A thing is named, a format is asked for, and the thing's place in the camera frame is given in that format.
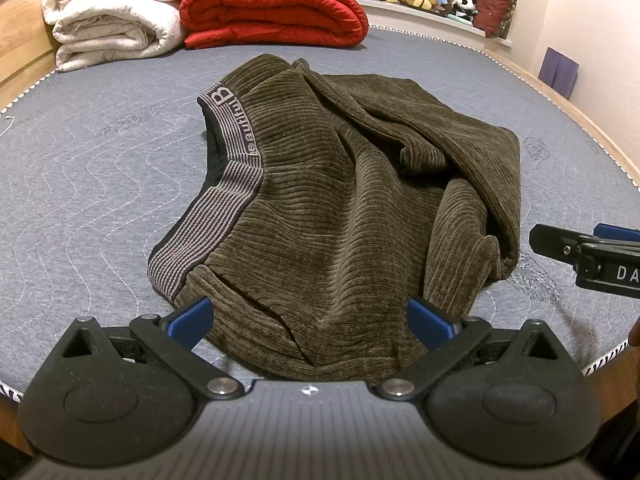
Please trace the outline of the brown corduroy pants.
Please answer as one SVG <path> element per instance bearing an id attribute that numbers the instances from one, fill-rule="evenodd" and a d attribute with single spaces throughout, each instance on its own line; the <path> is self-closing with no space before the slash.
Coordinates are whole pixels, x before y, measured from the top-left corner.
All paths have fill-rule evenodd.
<path id="1" fill-rule="evenodd" d="M 148 277 L 209 298 L 210 339 L 249 366 L 379 382 L 424 355 L 410 299 L 463 318 L 518 264 L 518 138 L 410 79 L 263 54 L 198 105 L 206 178 Z"/>

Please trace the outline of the dark red pillow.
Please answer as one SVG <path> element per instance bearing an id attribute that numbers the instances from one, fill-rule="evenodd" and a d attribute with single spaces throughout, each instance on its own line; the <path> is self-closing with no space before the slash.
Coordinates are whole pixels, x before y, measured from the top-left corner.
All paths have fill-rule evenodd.
<path id="1" fill-rule="evenodd" d="M 518 0 L 476 0 L 475 28 L 486 38 L 506 38 Z"/>

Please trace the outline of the panda plush toy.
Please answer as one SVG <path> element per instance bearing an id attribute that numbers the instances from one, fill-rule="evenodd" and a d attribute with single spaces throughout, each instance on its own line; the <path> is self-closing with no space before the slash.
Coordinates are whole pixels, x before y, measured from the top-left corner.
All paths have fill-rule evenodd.
<path id="1" fill-rule="evenodd" d="M 457 18 L 472 22 L 476 14 L 476 0 L 454 0 L 454 15 Z"/>

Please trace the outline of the red folded comforter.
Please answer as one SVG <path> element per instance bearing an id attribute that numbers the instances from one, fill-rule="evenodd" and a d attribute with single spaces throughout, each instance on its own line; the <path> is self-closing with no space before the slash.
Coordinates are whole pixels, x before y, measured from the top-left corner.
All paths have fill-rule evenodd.
<path id="1" fill-rule="evenodd" d="M 369 21 L 356 0 L 181 0 L 188 49 L 232 44 L 350 48 Z"/>

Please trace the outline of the white folded blanket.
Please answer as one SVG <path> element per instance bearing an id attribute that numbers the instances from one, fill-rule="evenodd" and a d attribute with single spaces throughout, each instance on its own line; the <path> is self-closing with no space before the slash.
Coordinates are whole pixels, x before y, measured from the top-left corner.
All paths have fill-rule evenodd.
<path id="1" fill-rule="evenodd" d="M 60 44 L 56 69 L 155 58 L 186 38 L 181 0 L 43 0 L 43 21 Z"/>

